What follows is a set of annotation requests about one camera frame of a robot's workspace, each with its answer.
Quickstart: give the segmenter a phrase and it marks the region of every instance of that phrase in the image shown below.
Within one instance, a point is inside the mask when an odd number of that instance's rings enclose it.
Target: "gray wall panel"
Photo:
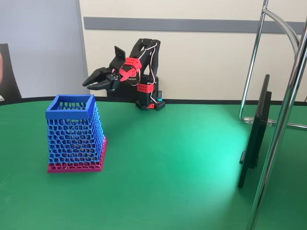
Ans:
[[[258,23],[248,20],[84,17],[85,29],[93,30],[255,33]],[[296,33],[301,34],[305,23],[288,22],[288,24]],[[282,34],[283,30],[276,22],[266,21],[263,33]]]
[[[87,70],[77,4],[76,0],[1,1],[0,43],[9,45],[22,97],[89,92],[82,86]]]

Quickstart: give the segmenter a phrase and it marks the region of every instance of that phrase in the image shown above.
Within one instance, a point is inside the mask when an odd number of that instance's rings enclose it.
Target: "metal stand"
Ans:
[[[239,119],[243,122],[246,122],[246,123],[251,123],[250,122],[251,118],[250,117],[244,117],[243,118],[242,114],[243,114],[243,109],[244,109],[244,105],[245,105],[245,101],[246,101],[246,96],[247,96],[247,93],[248,93],[248,87],[249,87],[251,75],[252,75],[252,72],[253,72],[253,69],[254,69],[256,54],[257,54],[257,50],[258,50],[258,46],[259,46],[259,41],[260,41],[260,37],[261,37],[261,32],[262,32],[262,27],[263,27],[265,15],[268,15],[269,17],[271,17],[284,30],[284,32],[286,33],[286,35],[290,39],[290,42],[291,42],[295,56],[297,54],[298,46],[300,44],[300,39],[297,36],[297,34],[294,32],[294,30],[282,18],[280,18],[279,16],[277,16],[276,14],[272,13],[271,11],[269,11],[267,9],[268,1],[269,0],[264,0],[264,2],[263,2],[263,7],[262,7],[262,11],[261,11],[261,17],[260,17],[260,21],[259,21],[258,30],[257,30],[255,45],[254,45],[253,53],[252,53],[251,60],[250,60],[250,65],[249,65],[249,69],[248,69],[248,76],[246,78],[246,83],[245,83],[242,101],[241,101],[241,106],[240,106]],[[306,125],[288,123],[287,126],[307,130]]]
[[[256,42],[255,42],[255,46],[254,46],[254,50],[253,50],[253,54],[252,54],[252,59],[251,59],[249,70],[248,70],[248,77],[247,77],[247,80],[246,80],[245,89],[244,89],[244,93],[243,93],[243,98],[242,98],[242,103],[241,103],[241,108],[240,108],[240,113],[239,113],[240,120],[246,121],[246,120],[242,119],[242,111],[243,111],[244,103],[245,103],[245,100],[246,100],[248,85],[249,85],[251,73],[252,73],[252,70],[253,70],[254,62],[255,62],[255,57],[256,57],[256,52],[257,52],[257,48],[258,48],[258,44],[259,44],[259,40],[260,40],[260,35],[261,35],[264,17],[265,17],[266,14],[268,16],[270,16],[271,18],[273,18],[284,29],[285,33],[290,38],[291,44],[293,46],[293,50],[295,52],[295,61],[294,61],[293,69],[292,69],[292,72],[291,72],[291,77],[290,77],[290,80],[289,80],[289,83],[288,83],[288,86],[287,86],[287,90],[286,90],[286,93],[284,95],[282,107],[281,107],[281,110],[279,112],[277,122],[275,122],[276,128],[274,130],[274,135],[273,135],[271,143],[270,143],[268,155],[267,155],[267,158],[266,158],[265,163],[264,163],[263,171],[262,171],[262,174],[261,174],[260,182],[259,182],[259,185],[258,185],[258,188],[257,188],[256,196],[255,196],[254,203],[253,203],[253,206],[252,206],[250,219],[248,221],[248,225],[246,227],[246,230],[254,230],[255,227],[256,227],[260,208],[261,208],[262,203],[263,203],[263,196],[265,195],[267,185],[268,185],[268,181],[270,179],[272,169],[273,169],[273,166],[274,166],[274,163],[275,163],[275,159],[276,159],[276,156],[277,156],[277,152],[278,152],[279,147],[281,145],[286,127],[290,126],[290,127],[307,129],[307,126],[305,126],[305,125],[288,123],[290,113],[291,113],[291,110],[292,110],[292,107],[293,107],[293,104],[294,104],[294,101],[295,101],[295,97],[296,97],[298,87],[299,87],[299,84],[301,82],[303,72],[304,72],[304,68],[305,68],[306,61],[307,61],[307,20],[306,20],[306,23],[305,23],[305,27],[304,27],[304,30],[303,30],[301,40],[299,42],[297,35],[289,27],[289,25],[287,25],[287,23],[284,22],[280,17],[278,17],[277,15],[275,15],[272,12],[270,12],[269,10],[267,10],[267,5],[268,5],[268,0],[264,0],[261,18],[260,18],[260,22],[259,22],[259,28],[258,28],[258,32],[257,32],[257,36],[256,36]]]

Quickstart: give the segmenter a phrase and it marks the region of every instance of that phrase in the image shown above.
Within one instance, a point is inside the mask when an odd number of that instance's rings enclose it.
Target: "gray stripe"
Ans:
[[[84,28],[92,30],[256,33],[258,23],[249,20],[84,17]],[[288,24],[297,34],[302,34],[304,22],[288,22]],[[273,21],[265,21],[262,32],[284,33]]]

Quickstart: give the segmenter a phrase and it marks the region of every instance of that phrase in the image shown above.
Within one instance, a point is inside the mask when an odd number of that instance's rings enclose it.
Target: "green table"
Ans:
[[[168,104],[140,111],[97,102],[108,140],[102,172],[47,174],[50,101],[0,106],[1,230],[244,230],[270,143],[236,187],[250,125],[239,105]],[[277,118],[280,106],[271,106]],[[255,112],[247,105],[245,114]],[[307,123],[295,106],[290,122]],[[259,230],[307,225],[307,132],[287,129]]]

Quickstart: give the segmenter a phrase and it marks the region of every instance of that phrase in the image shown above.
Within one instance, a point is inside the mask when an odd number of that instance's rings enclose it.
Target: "cable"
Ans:
[[[154,56],[154,52],[155,52],[155,48],[153,48],[153,53],[152,53],[152,57],[150,58],[150,71],[152,73],[152,76],[153,76],[153,83],[149,83],[150,85],[154,84],[155,83],[155,76],[154,76],[154,72],[153,72],[153,68],[152,68],[152,62],[153,62],[153,56]]]
[[[150,47],[150,48],[148,48],[148,49],[144,49],[144,52],[143,52],[142,55],[139,57],[139,60],[141,59],[141,57],[143,57],[144,53],[145,53],[147,50],[150,50],[150,49],[156,47],[157,45],[158,45],[158,43],[155,43],[154,46],[152,46],[152,47]]]
[[[150,98],[151,98],[156,104],[158,104],[158,102],[152,97],[152,95],[153,95],[153,92],[150,94]]]
[[[127,82],[132,86],[137,86],[140,83],[140,81],[141,81],[141,71],[139,71],[139,82],[137,84],[133,85],[130,83],[129,79],[127,79]]]

